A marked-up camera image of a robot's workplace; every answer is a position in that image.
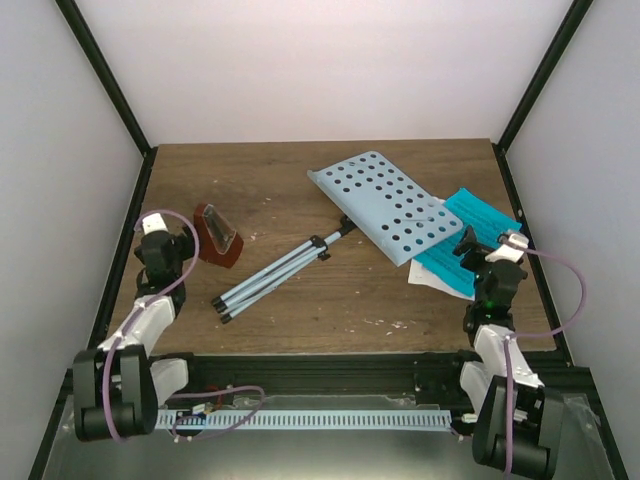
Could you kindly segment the clear plastic metronome cover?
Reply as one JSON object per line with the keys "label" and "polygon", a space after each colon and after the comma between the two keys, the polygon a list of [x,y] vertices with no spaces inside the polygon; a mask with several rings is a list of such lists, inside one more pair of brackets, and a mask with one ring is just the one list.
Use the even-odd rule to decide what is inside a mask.
{"label": "clear plastic metronome cover", "polygon": [[216,252],[225,254],[231,247],[236,231],[212,204],[205,205],[202,218]]}

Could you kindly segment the red-brown metronome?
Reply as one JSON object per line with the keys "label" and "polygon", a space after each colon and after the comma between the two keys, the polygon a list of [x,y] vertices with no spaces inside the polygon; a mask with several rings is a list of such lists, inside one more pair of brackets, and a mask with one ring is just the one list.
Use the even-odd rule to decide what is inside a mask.
{"label": "red-brown metronome", "polygon": [[213,205],[199,204],[193,214],[199,239],[198,258],[206,263],[231,269],[239,260],[244,240]]}

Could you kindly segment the light blue music stand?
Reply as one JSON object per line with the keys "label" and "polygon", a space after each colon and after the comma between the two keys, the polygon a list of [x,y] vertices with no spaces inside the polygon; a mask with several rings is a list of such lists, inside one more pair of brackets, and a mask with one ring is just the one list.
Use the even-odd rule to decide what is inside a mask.
{"label": "light blue music stand", "polygon": [[316,260],[329,247],[360,230],[399,267],[463,229],[444,203],[377,151],[307,172],[308,178],[343,213],[340,227],[325,238],[314,235],[289,253],[216,297],[212,306],[227,324]]}

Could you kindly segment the white sheet music page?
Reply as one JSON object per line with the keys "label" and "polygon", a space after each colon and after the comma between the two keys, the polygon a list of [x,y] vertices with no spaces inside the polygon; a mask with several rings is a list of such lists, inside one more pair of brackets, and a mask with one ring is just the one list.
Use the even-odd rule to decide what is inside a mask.
{"label": "white sheet music page", "polygon": [[408,283],[434,288],[451,296],[474,299],[474,274],[460,266],[453,254],[464,229],[411,260]]}

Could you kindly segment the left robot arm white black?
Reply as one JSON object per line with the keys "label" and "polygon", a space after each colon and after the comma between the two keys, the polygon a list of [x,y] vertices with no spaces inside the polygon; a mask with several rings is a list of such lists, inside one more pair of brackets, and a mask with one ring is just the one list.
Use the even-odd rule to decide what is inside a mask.
{"label": "left robot arm white black", "polygon": [[205,381],[188,369],[186,360],[150,359],[186,300],[183,262],[197,250],[193,234],[182,230],[179,235],[165,229],[143,235],[134,249],[143,269],[130,313],[111,337],[74,358],[74,422],[81,441],[149,434],[168,397],[191,404],[203,395]]}

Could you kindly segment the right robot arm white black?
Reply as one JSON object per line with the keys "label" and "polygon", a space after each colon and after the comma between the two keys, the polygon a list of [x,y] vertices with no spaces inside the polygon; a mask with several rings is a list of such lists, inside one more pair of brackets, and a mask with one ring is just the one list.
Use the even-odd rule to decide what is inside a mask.
{"label": "right robot arm white black", "polygon": [[474,299],[463,329],[479,358],[448,373],[444,389],[455,402],[471,401],[476,415],[472,453],[478,464],[550,479],[556,472],[564,403],[530,368],[516,341],[511,307],[527,277],[521,263],[528,240],[514,230],[499,239],[500,246],[492,249],[466,227],[454,247],[462,268],[474,276]]}

